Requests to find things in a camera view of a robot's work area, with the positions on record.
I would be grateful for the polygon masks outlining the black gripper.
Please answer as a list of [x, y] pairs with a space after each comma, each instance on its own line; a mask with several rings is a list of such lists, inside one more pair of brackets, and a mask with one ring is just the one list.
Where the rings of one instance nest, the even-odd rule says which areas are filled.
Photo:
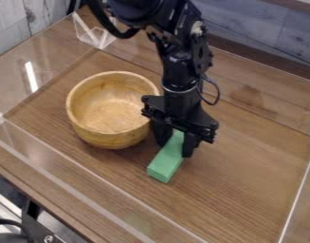
[[163, 146], [173, 129], [183, 132], [182, 157], [189, 158], [201, 140], [213, 143], [218, 121], [203, 111], [197, 86], [189, 90], [171, 91], [163, 95], [142, 95], [142, 115], [151, 120], [154, 140]]

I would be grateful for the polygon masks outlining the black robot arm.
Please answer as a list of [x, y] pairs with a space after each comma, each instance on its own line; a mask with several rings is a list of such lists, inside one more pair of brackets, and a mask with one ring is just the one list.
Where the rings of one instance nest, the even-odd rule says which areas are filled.
[[187, 158], [203, 142], [211, 143], [218, 121], [203, 111], [206, 76], [214, 53], [207, 29], [191, 0], [86, 0], [101, 26], [118, 39], [139, 31], [154, 43], [163, 66], [163, 94], [142, 96], [142, 115], [151, 120], [154, 138], [163, 146], [178, 130], [183, 133], [181, 155]]

